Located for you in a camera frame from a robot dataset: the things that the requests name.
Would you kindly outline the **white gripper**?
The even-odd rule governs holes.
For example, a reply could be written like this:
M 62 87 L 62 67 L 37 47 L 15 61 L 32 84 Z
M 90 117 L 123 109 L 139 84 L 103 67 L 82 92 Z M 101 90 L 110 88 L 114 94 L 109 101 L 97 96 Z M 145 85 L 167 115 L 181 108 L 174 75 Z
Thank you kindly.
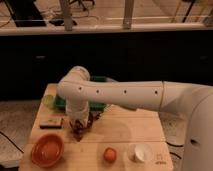
M 89 120 L 89 103 L 83 100 L 67 100 L 66 114 L 72 125 L 79 121 L 82 127 L 86 128 Z

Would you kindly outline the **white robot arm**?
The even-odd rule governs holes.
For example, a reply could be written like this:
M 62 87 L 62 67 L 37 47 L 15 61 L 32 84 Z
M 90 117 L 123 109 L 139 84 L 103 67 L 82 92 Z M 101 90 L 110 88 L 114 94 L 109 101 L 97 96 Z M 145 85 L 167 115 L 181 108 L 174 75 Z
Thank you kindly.
M 73 67 L 57 84 L 76 131 L 87 127 L 89 103 L 182 114 L 188 120 L 181 171 L 213 171 L 213 86 L 167 81 L 94 82 Z

